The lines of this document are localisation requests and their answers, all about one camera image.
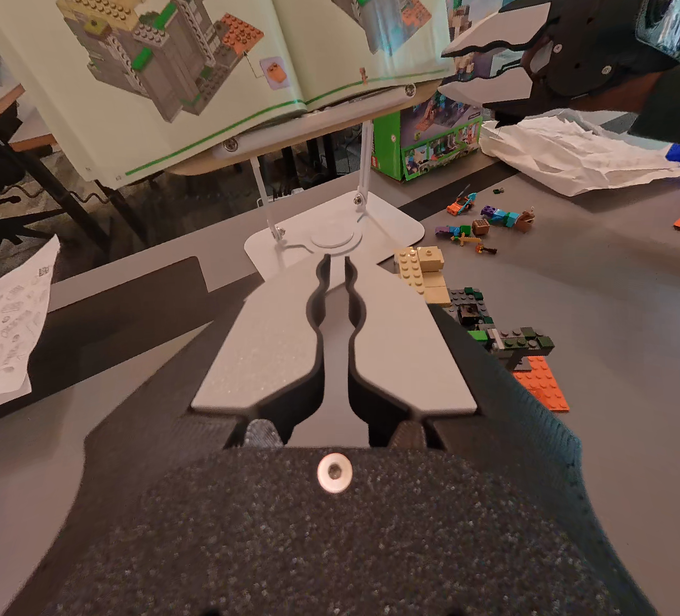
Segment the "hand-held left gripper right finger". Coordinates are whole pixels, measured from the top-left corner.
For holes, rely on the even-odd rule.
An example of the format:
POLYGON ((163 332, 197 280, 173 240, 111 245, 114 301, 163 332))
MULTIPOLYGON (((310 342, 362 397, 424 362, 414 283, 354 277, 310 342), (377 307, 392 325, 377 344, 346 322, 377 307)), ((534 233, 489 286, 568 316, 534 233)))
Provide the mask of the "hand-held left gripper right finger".
POLYGON ((478 406, 436 323, 415 289, 374 263, 345 258, 347 395, 369 430, 389 441, 400 423, 470 416, 478 406))

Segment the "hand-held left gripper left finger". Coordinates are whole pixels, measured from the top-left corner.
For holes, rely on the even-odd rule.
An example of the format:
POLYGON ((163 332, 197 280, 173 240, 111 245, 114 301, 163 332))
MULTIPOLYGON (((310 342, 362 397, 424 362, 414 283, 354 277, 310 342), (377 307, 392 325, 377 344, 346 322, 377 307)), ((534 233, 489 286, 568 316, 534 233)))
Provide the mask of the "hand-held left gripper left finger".
POLYGON ((310 255, 246 298, 191 408, 270 421, 282 439, 324 398, 330 256, 310 255))

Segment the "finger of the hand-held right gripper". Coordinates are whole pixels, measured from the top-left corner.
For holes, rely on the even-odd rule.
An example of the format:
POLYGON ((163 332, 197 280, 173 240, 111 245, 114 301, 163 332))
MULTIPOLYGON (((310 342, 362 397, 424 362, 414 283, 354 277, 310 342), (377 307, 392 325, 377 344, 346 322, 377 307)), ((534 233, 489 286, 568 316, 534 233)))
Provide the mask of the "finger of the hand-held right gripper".
POLYGON ((522 66, 517 66, 490 78, 441 83, 438 92, 453 102, 488 107, 493 103, 528 99, 532 87, 530 75, 522 66))
POLYGON ((549 1, 496 12, 451 41, 441 57, 454 59, 468 54, 530 50, 542 42, 551 7, 549 1))

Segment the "grey tan lego building model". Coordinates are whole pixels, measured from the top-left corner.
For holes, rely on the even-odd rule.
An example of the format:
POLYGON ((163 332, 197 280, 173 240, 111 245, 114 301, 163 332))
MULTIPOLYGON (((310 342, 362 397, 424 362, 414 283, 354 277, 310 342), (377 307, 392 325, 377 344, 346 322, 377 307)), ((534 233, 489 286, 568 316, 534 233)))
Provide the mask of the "grey tan lego building model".
POLYGON ((568 413, 570 407, 546 360, 555 348, 552 338, 531 326, 500 328, 480 289, 448 288, 444 262, 436 246, 408 246, 394 254, 399 279, 428 304, 443 308, 545 408, 553 413, 568 413))

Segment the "grey desk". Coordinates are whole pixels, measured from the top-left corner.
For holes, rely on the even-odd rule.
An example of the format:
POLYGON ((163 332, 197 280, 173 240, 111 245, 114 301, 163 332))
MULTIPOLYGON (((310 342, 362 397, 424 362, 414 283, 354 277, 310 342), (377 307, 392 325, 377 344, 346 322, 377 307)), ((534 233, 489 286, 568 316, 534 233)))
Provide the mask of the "grey desk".
MULTIPOLYGON (((514 174, 485 203, 532 206, 537 225, 495 230, 495 257, 444 245, 447 283, 481 289, 500 325, 552 337, 596 513, 654 606, 678 615, 679 183, 563 199, 514 174)), ((1 611, 63 525, 85 436, 206 324, 1 418, 1 611)))

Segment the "person's right hand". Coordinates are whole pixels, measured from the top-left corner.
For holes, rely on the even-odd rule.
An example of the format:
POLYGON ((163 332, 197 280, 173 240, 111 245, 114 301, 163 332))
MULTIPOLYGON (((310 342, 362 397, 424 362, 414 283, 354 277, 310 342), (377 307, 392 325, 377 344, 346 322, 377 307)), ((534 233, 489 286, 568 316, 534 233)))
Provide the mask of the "person's right hand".
POLYGON ((679 66, 646 74, 597 95, 583 96, 569 103, 583 112, 621 111, 636 119, 629 133, 645 139, 679 143, 679 66))

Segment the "white crumpled paper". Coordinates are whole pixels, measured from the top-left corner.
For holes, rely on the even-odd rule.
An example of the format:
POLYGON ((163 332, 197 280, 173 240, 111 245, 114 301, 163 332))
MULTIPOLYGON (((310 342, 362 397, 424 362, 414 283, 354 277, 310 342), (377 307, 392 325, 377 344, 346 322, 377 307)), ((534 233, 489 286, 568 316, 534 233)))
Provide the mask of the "white crumpled paper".
POLYGON ((565 197, 679 178, 679 163, 667 159, 669 143, 613 133, 572 111, 500 128, 486 121, 480 147, 565 197))

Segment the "green lego set box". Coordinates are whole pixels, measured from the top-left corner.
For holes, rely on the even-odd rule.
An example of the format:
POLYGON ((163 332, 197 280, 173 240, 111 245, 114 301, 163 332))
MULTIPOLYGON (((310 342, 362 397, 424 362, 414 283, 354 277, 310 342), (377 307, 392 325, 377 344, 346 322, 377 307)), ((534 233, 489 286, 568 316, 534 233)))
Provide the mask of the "green lego set box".
MULTIPOLYGON (((446 0, 453 41, 498 11, 503 0, 446 0)), ((480 107, 455 102, 436 91, 425 102, 374 122, 371 165, 397 181, 417 178, 479 147, 480 107)))

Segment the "purple blue lego figure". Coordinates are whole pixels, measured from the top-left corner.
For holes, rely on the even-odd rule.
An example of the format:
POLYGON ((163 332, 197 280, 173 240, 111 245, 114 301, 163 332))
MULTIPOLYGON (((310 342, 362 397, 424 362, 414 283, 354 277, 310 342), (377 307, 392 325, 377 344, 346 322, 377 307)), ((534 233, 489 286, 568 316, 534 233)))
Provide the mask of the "purple blue lego figure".
POLYGON ((482 208, 481 217, 488 221, 492 226, 506 227, 508 229, 516 229, 517 221, 519 220, 520 214, 516 212, 506 212, 502 209, 498 209, 489 205, 482 208))

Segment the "green purple lego figure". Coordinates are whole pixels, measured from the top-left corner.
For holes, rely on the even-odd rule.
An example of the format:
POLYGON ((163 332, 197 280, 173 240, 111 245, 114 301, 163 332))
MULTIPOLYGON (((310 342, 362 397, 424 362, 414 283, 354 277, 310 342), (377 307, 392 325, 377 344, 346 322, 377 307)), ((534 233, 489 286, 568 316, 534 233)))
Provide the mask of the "green purple lego figure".
POLYGON ((481 239, 472 233, 472 227, 469 225, 463 226, 439 226, 435 228, 435 237, 438 239, 447 239, 457 245, 475 244, 480 245, 481 239))

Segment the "white book stand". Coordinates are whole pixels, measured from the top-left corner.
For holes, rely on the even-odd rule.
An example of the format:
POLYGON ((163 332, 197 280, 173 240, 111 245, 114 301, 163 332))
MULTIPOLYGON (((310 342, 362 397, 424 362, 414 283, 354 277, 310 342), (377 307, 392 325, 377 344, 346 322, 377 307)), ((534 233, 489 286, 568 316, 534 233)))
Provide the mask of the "white book stand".
POLYGON ((411 246, 424 236, 424 228, 407 214, 369 192, 373 147, 373 121, 424 102, 441 79, 366 93, 275 125, 250 129, 171 166, 177 175, 196 176, 249 161, 259 189, 268 229, 251 235, 245 253, 257 272, 269 280, 309 255, 332 258, 330 284, 344 276, 342 258, 353 256, 380 263, 398 247, 411 246), (325 136, 353 125, 362 126, 361 165, 356 189, 284 221, 276 221, 268 200, 259 155, 282 150, 312 136, 325 136))

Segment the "white printed paper sheet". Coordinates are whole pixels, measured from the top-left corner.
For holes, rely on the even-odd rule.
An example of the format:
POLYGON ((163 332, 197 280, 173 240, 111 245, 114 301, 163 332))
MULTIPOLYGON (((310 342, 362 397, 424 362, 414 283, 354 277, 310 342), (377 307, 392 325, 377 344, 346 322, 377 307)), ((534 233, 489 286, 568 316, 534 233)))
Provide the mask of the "white printed paper sheet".
POLYGON ((60 241, 1 277, 1 404, 31 393, 28 364, 44 329, 60 241))

